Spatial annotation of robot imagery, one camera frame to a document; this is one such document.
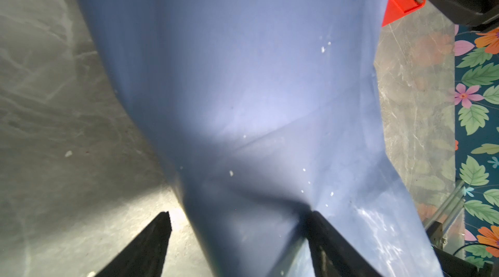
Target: concrete floor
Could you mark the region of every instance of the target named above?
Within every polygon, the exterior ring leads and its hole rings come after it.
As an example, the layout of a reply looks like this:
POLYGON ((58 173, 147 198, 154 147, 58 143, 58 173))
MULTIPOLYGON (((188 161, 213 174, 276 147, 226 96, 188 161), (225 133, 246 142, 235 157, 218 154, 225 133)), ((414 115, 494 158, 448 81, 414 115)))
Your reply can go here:
MULTIPOLYGON (((375 62, 387 153, 422 214, 454 185, 452 35, 428 4, 383 29, 375 62)), ((0 0, 0 275, 90 276, 159 211, 168 276, 210 276, 76 0, 0 0)))

